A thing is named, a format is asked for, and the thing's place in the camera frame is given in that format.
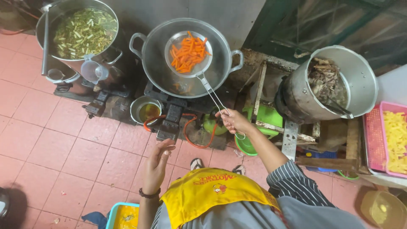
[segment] foot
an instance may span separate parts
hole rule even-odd
[[[245,169],[245,167],[243,165],[238,165],[234,169],[232,169],[232,172],[244,176],[246,174],[246,169]]]
[[[191,171],[203,168],[202,160],[200,158],[195,158],[191,161]]]

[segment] person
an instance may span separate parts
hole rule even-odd
[[[238,165],[232,172],[204,168],[200,159],[191,171],[173,181],[159,199],[165,167],[175,142],[157,144],[147,159],[140,201],[138,229],[355,229],[365,228],[356,216],[336,208],[265,135],[236,110],[221,116],[230,133],[245,134],[269,175],[266,191],[244,176]]]

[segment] pink tray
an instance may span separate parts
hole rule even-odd
[[[389,153],[387,151],[386,132],[384,129],[383,111],[404,112],[407,114],[407,106],[382,101],[373,110],[365,114],[366,141],[368,143],[368,164],[375,170],[388,174],[407,178],[407,175],[391,172],[387,169]]]

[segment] blue container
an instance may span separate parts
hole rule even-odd
[[[316,151],[312,150],[304,150],[305,153],[311,153],[311,158],[337,158],[336,157],[336,152],[331,152],[331,151],[325,151],[323,153],[318,153]],[[319,167],[311,167],[311,166],[305,166],[305,168],[309,171],[313,172],[336,172],[338,170],[333,170],[333,169],[324,169],[324,168],[319,168]]]
[[[116,220],[117,209],[120,205],[132,206],[132,207],[140,207],[139,204],[132,204],[132,203],[125,203],[125,202],[118,202],[113,205],[112,209],[110,210],[109,220],[107,221],[106,229],[113,229],[114,221]]]

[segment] pink tile floor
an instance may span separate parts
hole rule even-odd
[[[23,229],[95,229],[80,216],[106,214],[120,201],[138,203],[155,134],[112,119],[87,119],[82,103],[52,94],[55,87],[40,75],[41,57],[34,36],[0,35],[0,187],[26,195]],[[243,163],[247,176],[267,188],[261,160],[237,157],[234,144],[228,145],[225,151],[197,149],[178,140],[162,193],[197,157],[205,166],[227,170]],[[356,196],[371,183],[305,173],[334,205],[358,216]]]

